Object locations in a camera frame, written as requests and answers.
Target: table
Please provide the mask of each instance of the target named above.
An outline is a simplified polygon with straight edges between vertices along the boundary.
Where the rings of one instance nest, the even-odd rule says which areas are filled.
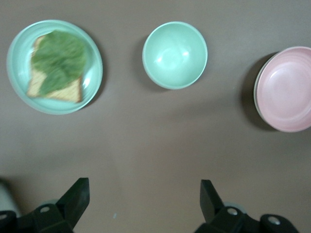
[[[91,201],[75,232],[194,232],[201,179],[254,219],[266,213],[311,228],[311,129],[273,130],[253,87],[276,52],[311,47],[309,0],[3,0],[0,8],[0,175],[25,214],[89,177]],[[14,37],[45,19],[96,42],[104,76],[85,108],[53,116],[25,104],[6,72]],[[141,62],[157,26],[183,21],[208,46],[200,79],[154,84]]]

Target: lettuce leaf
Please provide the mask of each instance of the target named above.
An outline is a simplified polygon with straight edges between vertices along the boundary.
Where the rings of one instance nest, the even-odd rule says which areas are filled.
[[[85,45],[74,35],[53,31],[44,36],[31,64],[47,75],[39,90],[39,94],[45,96],[64,89],[82,75],[86,64]]]

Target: bowl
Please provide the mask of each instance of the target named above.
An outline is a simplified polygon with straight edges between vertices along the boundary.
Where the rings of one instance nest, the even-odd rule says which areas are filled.
[[[142,51],[150,79],[167,89],[193,84],[207,64],[207,45],[200,32],[185,22],[160,25],[148,36]]]
[[[311,48],[291,47],[273,56],[254,87],[259,115],[282,132],[311,126]]]

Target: bread slice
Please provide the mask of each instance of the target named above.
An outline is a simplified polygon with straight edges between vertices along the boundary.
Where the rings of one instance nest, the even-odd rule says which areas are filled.
[[[32,56],[34,56],[35,52],[38,49],[38,46],[44,35],[39,37],[34,43],[34,51]],[[27,96],[35,98],[35,97],[42,97],[39,94],[39,90],[43,81],[46,79],[47,75],[42,71],[36,70],[31,65],[31,80],[29,82]],[[78,79],[71,82],[67,87],[61,90],[53,91],[44,98],[46,99],[56,99],[56,100],[63,100],[63,101],[71,101],[71,102],[81,102],[82,101],[82,76]]]

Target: pink bowl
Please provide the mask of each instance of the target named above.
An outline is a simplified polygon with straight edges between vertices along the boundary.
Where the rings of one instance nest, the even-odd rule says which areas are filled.
[[[292,47],[272,57],[258,74],[254,99],[273,128],[297,132],[311,126],[311,48]]]

